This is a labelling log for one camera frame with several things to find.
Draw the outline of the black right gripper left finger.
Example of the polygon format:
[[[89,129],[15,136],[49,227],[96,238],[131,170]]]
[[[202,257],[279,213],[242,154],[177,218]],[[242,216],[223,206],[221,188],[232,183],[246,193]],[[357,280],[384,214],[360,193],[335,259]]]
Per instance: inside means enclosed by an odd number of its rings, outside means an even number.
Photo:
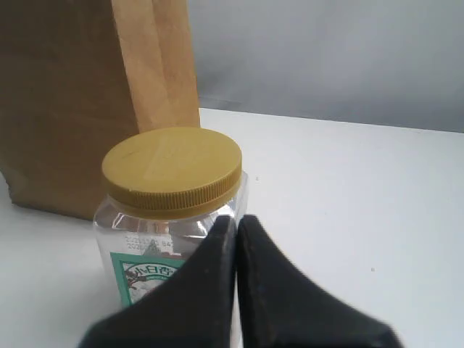
[[[236,222],[220,216],[187,261],[137,303],[87,331],[80,347],[229,347]]]

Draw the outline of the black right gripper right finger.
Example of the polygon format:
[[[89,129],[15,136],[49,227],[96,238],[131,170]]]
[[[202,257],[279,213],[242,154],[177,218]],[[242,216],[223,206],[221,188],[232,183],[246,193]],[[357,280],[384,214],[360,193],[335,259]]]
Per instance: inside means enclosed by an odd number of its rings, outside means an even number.
[[[245,347],[401,347],[394,330],[300,272],[254,215],[239,223],[236,267]]]

